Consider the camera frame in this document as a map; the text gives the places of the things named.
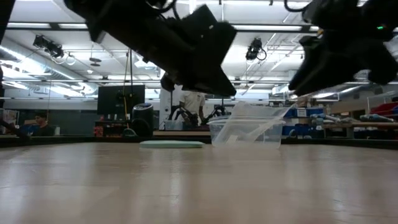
person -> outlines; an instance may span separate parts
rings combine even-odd
[[[54,136],[55,130],[47,123],[47,115],[45,113],[36,113],[35,120],[40,128],[32,136]]]
[[[191,112],[199,115],[201,121],[205,119],[203,115],[203,106],[205,105],[205,95],[194,91],[184,91],[180,97],[180,106]],[[191,125],[190,120],[186,114],[182,114],[184,123]]]

ceiling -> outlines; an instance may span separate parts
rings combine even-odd
[[[299,13],[289,13],[283,7],[283,1],[177,1],[177,11],[180,17],[186,16],[195,7],[207,4],[218,20],[229,21],[235,24],[273,24],[273,25],[297,25],[303,24]],[[303,7],[308,1],[289,1],[291,7]],[[164,14],[173,16],[172,12]],[[36,22],[36,23],[83,23],[84,19],[71,12],[63,4],[63,0],[17,0],[11,15],[10,22]],[[32,30],[29,28],[19,30],[7,30],[5,37],[13,42],[50,59],[49,54],[37,50],[32,45],[36,35],[44,35],[46,38],[62,44],[63,50],[76,58],[73,65],[61,64],[67,70],[81,75],[87,79],[123,80],[126,67],[129,68],[126,53],[128,48],[120,41],[106,35],[102,44],[92,43],[87,31],[54,31]],[[242,80],[272,80],[289,81],[294,71],[298,69],[303,59],[303,49],[298,40],[303,35],[299,33],[273,33],[273,32],[238,32],[232,47],[226,55],[222,68],[230,80],[236,77]],[[248,45],[256,37],[261,38],[267,51],[267,59],[261,63],[248,64],[245,54]],[[100,67],[93,67],[90,57],[102,60]],[[148,68],[133,67],[133,80],[159,80],[159,71]],[[148,83],[148,88],[159,88],[159,83]],[[270,90],[273,83],[252,86],[263,90]]]

monitor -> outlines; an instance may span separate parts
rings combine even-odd
[[[135,105],[145,102],[145,85],[133,85],[132,90],[130,85],[99,87],[97,114],[124,114],[123,96],[126,97],[127,113],[131,114]]]

clear plastic container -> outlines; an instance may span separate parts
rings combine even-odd
[[[284,123],[279,117],[220,116],[208,124],[215,147],[278,149]]]
[[[164,126],[166,131],[181,131],[183,129],[183,123],[179,120],[165,120]]]

red object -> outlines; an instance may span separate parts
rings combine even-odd
[[[391,116],[394,115],[393,109],[398,106],[398,102],[395,103],[384,103],[371,110],[371,114],[378,114],[380,116]]]

